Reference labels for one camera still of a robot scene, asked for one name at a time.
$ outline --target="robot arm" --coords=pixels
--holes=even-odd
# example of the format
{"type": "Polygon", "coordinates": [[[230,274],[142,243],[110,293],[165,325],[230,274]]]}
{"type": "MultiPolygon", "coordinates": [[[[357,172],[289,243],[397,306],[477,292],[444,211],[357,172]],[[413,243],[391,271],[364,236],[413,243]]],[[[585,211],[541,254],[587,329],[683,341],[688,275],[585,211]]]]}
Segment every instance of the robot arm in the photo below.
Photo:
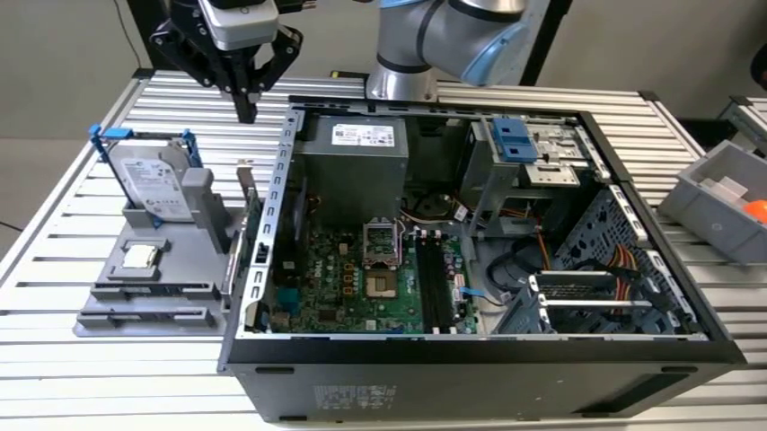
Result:
{"type": "MultiPolygon", "coordinates": [[[[149,43],[205,87],[230,98],[241,123],[301,50],[302,35],[278,24],[309,0],[164,0],[168,20],[149,43]],[[254,67],[264,44],[274,55],[254,67]]],[[[372,0],[354,0],[369,3],[372,0]]],[[[380,0],[377,66],[367,82],[372,99],[435,101],[435,66],[468,84],[496,84],[527,37],[525,0],[380,0]]]]}
{"type": "Polygon", "coordinates": [[[168,20],[149,43],[204,86],[230,98],[241,123],[253,123],[254,103],[301,50],[301,32],[278,25],[281,13],[313,7],[308,0],[170,0],[168,20]],[[254,67],[264,44],[274,55],[254,67]]]}

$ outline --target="gray plastic bin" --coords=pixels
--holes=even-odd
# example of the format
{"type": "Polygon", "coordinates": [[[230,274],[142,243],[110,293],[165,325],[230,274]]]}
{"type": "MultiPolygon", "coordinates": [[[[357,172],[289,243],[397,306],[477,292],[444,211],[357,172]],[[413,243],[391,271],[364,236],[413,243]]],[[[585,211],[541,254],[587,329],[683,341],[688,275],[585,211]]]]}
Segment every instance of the gray plastic bin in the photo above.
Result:
{"type": "Polygon", "coordinates": [[[767,162],[729,141],[677,175],[679,183],[657,210],[741,264],[767,263],[767,225],[743,211],[743,201],[767,199],[767,162]],[[744,191],[731,196],[705,184],[731,183],[744,191]]]}

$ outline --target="green circuit board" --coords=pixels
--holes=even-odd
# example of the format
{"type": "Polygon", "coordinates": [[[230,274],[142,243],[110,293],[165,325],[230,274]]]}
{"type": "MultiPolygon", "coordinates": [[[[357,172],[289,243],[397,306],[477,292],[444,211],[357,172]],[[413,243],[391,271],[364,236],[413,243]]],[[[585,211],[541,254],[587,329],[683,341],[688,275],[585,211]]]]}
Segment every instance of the green circuit board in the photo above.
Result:
{"type": "MultiPolygon", "coordinates": [[[[274,322],[277,332],[423,334],[419,271],[413,238],[404,235],[401,264],[364,268],[361,230],[314,228],[309,234],[298,306],[286,321],[274,322]]],[[[460,259],[457,241],[443,243],[445,262],[460,259]]],[[[452,269],[465,275],[465,270],[452,269]]],[[[445,288],[453,288],[445,264],[445,288]]],[[[476,333],[471,303],[465,318],[456,320],[459,333],[476,333]]]]}

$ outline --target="orange object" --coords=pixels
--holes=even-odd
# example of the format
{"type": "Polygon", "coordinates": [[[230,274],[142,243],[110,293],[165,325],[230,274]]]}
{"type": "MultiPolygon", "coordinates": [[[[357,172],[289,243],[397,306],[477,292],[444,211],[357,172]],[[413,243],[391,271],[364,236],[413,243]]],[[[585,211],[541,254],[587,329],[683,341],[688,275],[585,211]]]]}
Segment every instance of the orange object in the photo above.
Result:
{"type": "Polygon", "coordinates": [[[743,211],[756,217],[763,223],[767,223],[767,200],[755,200],[743,206],[743,211]]]}

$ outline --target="aluminum rail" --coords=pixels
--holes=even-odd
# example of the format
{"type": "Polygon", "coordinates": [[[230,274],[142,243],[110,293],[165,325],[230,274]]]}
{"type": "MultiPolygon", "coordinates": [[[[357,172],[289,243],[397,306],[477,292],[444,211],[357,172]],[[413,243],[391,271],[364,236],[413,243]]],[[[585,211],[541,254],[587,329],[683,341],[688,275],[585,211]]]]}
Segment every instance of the aluminum rail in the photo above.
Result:
{"type": "MultiPolygon", "coordinates": [[[[216,174],[214,191],[241,206],[237,159],[269,179],[289,94],[361,97],[354,79],[282,79],[258,102],[252,125],[230,103],[185,75],[134,79],[104,124],[141,131],[190,128],[216,174]]],[[[651,206],[701,154],[663,105],[636,92],[440,84],[451,103],[588,110],[651,206]]],[[[121,192],[85,145],[0,264],[0,429],[196,430],[272,428],[236,380],[216,375],[217,337],[78,339],[76,313],[88,298],[124,220],[121,192]]],[[[631,419],[308,424],[316,429],[548,429],[739,431],[767,428],[767,269],[737,267],[681,227],[664,221],[691,274],[749,365],[631,419]]]]}

